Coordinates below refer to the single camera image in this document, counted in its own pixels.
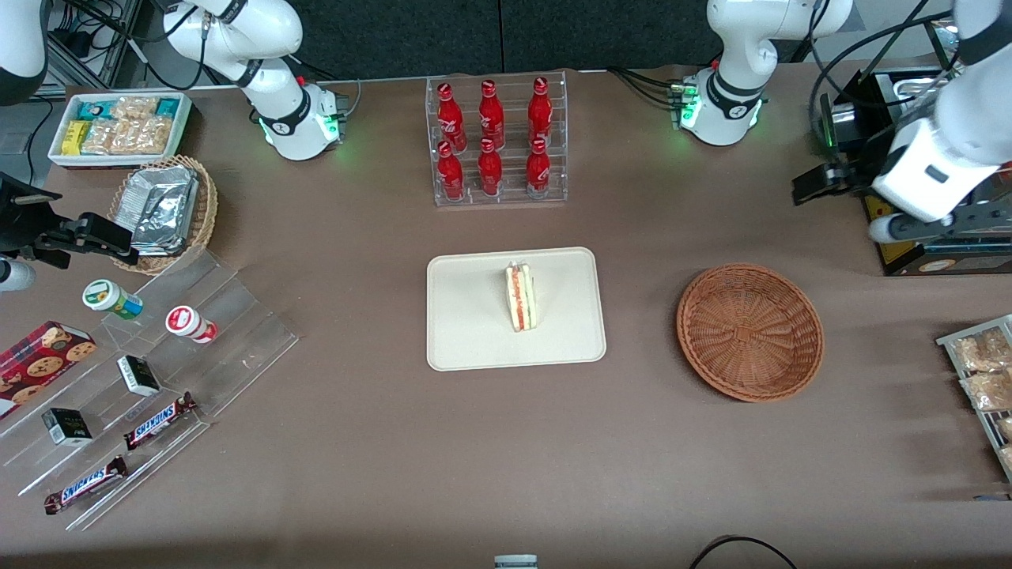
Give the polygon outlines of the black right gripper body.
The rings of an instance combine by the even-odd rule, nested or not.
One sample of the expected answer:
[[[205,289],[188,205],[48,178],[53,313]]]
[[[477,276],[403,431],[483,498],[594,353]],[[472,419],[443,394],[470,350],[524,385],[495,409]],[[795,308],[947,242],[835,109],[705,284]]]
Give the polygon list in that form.
[[[1,174],[1,252],[6,257],[60,258],[61,253],[43,249],[36,241],[48,230],[60,227],[50,202],[60,199],[48,192]]]

